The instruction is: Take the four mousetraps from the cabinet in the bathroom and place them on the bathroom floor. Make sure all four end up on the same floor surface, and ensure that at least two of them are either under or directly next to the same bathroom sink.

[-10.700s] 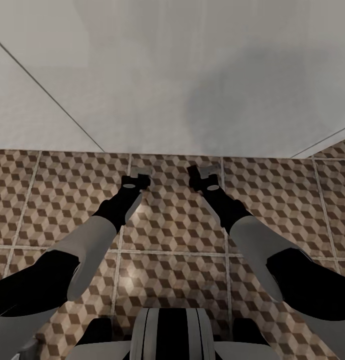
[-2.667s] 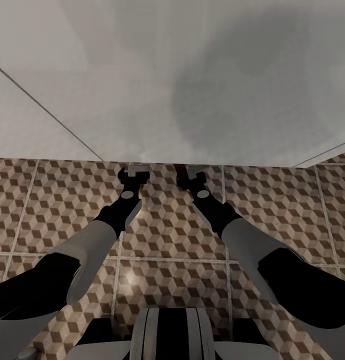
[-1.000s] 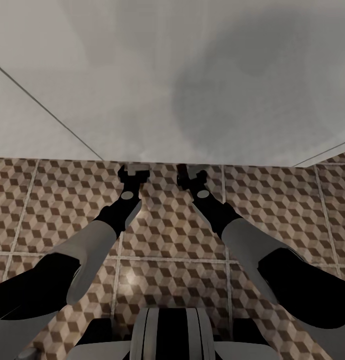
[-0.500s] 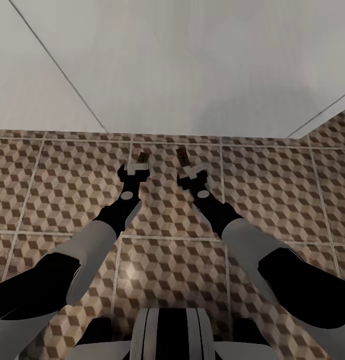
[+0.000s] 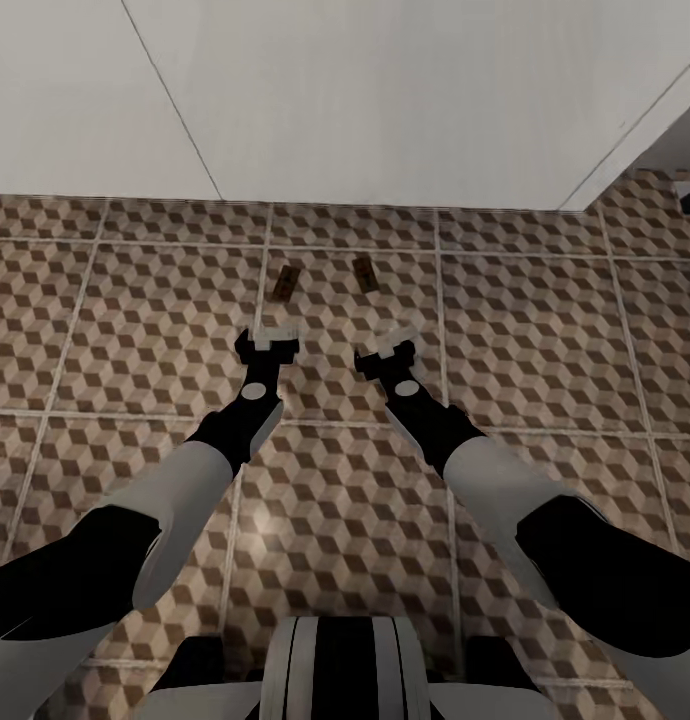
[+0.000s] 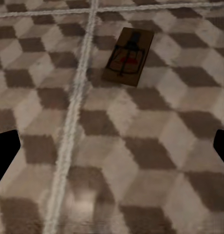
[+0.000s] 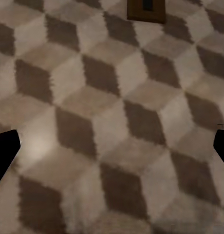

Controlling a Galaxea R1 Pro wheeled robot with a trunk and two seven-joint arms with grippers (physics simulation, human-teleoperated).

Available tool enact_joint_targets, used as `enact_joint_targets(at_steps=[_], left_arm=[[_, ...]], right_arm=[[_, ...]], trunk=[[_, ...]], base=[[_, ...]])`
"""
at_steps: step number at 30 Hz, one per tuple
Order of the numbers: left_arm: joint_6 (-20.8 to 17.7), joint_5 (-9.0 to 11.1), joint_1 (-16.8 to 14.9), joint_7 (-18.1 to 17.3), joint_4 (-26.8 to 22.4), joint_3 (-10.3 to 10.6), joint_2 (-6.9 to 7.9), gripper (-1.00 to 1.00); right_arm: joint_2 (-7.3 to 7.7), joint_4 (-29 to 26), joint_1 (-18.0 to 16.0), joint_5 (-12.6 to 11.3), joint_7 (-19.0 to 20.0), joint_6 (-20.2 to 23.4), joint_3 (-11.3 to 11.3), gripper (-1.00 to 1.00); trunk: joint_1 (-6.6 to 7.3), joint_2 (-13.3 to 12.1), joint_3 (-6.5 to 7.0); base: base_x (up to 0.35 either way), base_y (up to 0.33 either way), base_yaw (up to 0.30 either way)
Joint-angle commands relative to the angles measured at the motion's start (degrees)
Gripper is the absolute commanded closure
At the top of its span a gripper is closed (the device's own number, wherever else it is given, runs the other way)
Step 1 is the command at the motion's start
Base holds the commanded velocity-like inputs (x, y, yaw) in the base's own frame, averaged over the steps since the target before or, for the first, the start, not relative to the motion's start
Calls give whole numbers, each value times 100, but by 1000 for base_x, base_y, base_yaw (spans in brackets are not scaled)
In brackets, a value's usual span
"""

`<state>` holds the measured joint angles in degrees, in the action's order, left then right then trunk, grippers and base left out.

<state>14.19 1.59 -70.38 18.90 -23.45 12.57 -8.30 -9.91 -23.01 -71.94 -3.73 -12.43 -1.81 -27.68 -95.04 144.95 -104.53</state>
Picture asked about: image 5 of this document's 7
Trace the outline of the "mousetrap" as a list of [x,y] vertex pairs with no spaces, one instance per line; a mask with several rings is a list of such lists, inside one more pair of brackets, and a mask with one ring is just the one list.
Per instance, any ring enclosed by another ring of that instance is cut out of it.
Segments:
[[276,283],[276,288],[272,294],[272,299],[289,303],[299,274],[300,269],[290,267],[290,265],[284,265],[284,267],[282,267],[282,272],[278,277],[278,282]]
[[370,258],[368,256],[352,261],[362,293],[378,291],[379,285],[376,280]]

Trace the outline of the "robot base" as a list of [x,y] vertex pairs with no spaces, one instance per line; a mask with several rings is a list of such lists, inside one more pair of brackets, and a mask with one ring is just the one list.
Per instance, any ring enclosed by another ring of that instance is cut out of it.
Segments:
[[[502,636],[471,636],[467,683],[427,670],[431,720],[561,720]],[[129,720],[259,720],[263,670],[223,683],[221,637],[189,636]]]

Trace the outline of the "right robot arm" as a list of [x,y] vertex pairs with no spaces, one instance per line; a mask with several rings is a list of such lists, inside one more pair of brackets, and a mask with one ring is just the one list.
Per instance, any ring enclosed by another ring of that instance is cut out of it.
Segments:
[[431,398],[408,367],[417,326],[378,336],[354,365],[380,379],[389,422],[471,515],[517,583],[565,611],[666,718],[690,720],[690,562],[614,526]]

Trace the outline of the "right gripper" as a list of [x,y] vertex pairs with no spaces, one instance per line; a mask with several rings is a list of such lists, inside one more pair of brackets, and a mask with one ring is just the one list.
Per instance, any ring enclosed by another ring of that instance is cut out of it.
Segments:
[[382,359],[377,353],[367,357],[358,357],[358,350],[354,351],[354,365],[358,373],[363,372],[368,381],[383,379],[383,376],[394,367],[414,366],[413,345],[410,342],[394,345],[394,356]]

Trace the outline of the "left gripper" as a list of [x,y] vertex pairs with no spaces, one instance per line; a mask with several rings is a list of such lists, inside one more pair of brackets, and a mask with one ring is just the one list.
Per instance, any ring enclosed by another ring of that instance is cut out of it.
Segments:
[[247,341],[249,330],[243,330],[241,336],[235,340],[235,352],[240,355],[241,364],[252,365],[267,363],[277,369],[279,375],[280,364],[292,364],[295,353],[299,353],[298,340],[272,341],[270,351],[256,351],[255,341]]

